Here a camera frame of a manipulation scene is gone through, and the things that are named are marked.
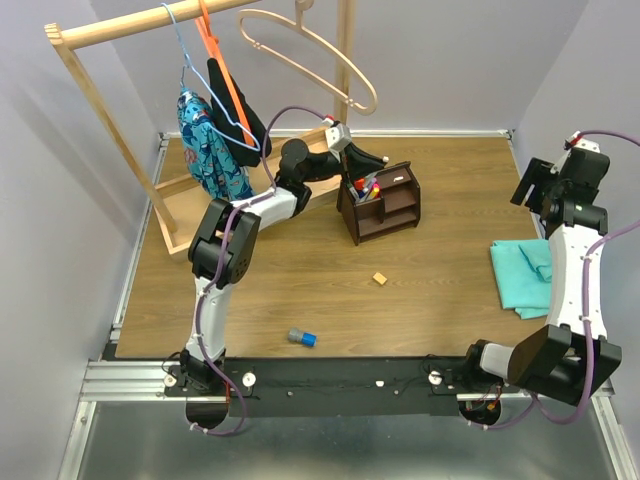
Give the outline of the small tan eraser block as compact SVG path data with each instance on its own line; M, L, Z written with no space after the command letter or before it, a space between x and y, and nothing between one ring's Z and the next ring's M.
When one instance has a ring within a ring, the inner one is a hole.
M373 276L372 279L379 284L380 286L384 286L388 279L380 272L376 272Z

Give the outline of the lavender cap white marker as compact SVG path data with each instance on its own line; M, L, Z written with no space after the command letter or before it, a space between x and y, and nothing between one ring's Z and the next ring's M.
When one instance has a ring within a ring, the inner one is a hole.
M369 183L365 185L365 187L363 188L363 197L362 197L363 201L366 201L369 199L375 184L376 182L374 180L371 180Z

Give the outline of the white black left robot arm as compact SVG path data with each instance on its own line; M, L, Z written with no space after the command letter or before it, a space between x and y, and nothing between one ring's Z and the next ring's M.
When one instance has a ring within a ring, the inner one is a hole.
M181 371L197 393L209 395L221 385L215 362L225 353L231 294L248 270L258 233L302 212L311 197L309 183L337 175L358 180L387 163L352 142L312 153L303 140L292 139L281 147L273 187L246 200L210 202L188 251L196 302L191 335L180 353Z

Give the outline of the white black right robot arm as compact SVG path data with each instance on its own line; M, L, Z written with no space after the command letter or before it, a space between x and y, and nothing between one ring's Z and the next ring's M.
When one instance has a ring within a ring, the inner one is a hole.
M545 325L514 347L472 344L460 379L480 392L495 380L577 409L620 366L622 350L607 339L600 307L600 250L607 211L595 205L610 159L591 141L566 148L557 162L530 160L511 201L538 215L552 260Z

